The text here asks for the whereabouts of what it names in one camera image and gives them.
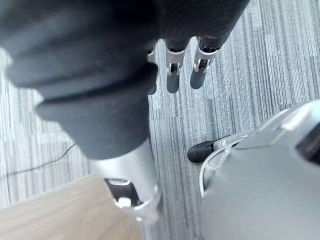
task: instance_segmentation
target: striped carpet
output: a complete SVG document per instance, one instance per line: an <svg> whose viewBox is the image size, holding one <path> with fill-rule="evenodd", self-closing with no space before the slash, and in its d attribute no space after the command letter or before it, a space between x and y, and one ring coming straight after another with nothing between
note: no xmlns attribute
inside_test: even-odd
<svg viewBox="0 0 320 240"><path fill-rule="evenodd" d="M187 160L192 145L254 129L275 113L319 99L320 3L318 0L251 0L207 73L204 87L189 85L196 40L186 53L176 94L166 91L165 49L150 102L150 132L163 191L164 213L142 227L145 240L202 240L200 166ZM13 87L5 77L9 57L0 53L0 207L86 176L93 169L55 123L33 107L41 97Z"/></svg>

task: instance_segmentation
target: metal connector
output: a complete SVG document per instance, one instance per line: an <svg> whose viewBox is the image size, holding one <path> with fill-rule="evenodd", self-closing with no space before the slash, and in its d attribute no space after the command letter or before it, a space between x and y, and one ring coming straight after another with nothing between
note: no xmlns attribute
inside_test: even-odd
<svg viewBox="0 0 320 240"><path fill-rule="evenodd" d="M174 50L165 45L165 60L167 68L166 89L169 93L176 93L179 89L180 71L184 64L186 49Z"/></svg>
<svg viewBox="0 0 320 240"><path fill-rule="evenodd" d="M215 56L218 50L213 52L205 52L201 47L201 40L198 40L198 44L194 54L194 66L193 69L195 72L202 71L205 73L211 63L214 61Z"/></svg>
<svg viewBox="0 0 320 240"><path fill-rule="evenodd" d="M92 162L119 208L144 224L157 222L162 197L148 139L125 155Z"/></svg>

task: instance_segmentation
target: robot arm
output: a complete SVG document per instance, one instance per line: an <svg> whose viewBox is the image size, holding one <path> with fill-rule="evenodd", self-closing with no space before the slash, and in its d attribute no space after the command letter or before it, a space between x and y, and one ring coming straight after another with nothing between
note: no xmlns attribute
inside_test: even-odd
<svg viewBox="0 0 320 240"><path fill-rule="evenodd" d="M206 240L319 239L320 100L214 146L199 178Z"/></svg>

